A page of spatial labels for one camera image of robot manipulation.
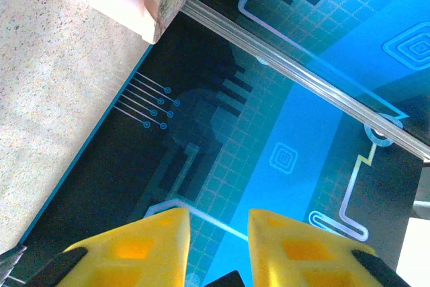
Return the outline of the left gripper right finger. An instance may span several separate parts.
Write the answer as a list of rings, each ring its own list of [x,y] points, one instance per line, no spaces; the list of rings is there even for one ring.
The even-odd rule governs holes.
[[[247,234],[254,286],[407,286],[366,244],[268,210]]]

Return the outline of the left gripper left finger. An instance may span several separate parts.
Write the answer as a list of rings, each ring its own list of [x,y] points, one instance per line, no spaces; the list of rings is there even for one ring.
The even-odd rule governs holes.
[[[67,247],[29,286],[184,286],[189,211],[171,208]]]

